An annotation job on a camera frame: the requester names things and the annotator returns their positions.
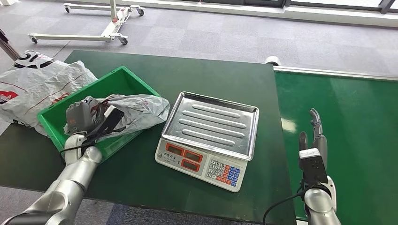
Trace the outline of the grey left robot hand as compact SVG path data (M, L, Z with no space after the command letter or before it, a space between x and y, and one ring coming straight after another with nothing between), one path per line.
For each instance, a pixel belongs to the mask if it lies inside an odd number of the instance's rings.
M67 124L64 126L65 134L72 135L78 132L91 132L104 119L105 106L103 104L90 106L90 101L81 100L71 104L65 112Z

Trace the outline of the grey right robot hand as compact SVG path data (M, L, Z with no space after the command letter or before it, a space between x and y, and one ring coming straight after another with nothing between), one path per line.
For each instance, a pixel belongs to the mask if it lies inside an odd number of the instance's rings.
M312 120L310 121L313 127L313 142L311 144L311 148L317 148L322 157L323 164L325 169L327 169L328 165L328 146L327 146L327 138L323 134L323 127L321 123L321 117L318 111L315 108L311 108L309 111ZM302 131L299 134L298 141L298 149L306 150L308 148L308 137L306 132Z

